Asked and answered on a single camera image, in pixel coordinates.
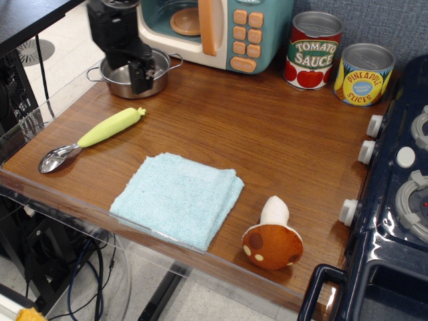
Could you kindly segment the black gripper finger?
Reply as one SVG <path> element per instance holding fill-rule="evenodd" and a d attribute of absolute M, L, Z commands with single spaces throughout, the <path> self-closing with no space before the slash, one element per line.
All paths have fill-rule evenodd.
<path fill-rule="evenodd" d="M 141 94 L 152 89 L 155 71 L 154 60 L 130 62 L 128 70 L 134 94 Z"/>

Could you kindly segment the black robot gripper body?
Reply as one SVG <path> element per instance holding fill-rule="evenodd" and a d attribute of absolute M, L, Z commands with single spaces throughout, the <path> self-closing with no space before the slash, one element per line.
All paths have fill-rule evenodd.
<path fill-rule="evenodd" d="M 142 70 L 154 69 L 152 50 L 138 35 L 138 4 L 138 1 L 87 3 L 92 39 L 113 70 L 127 64 Z"/>

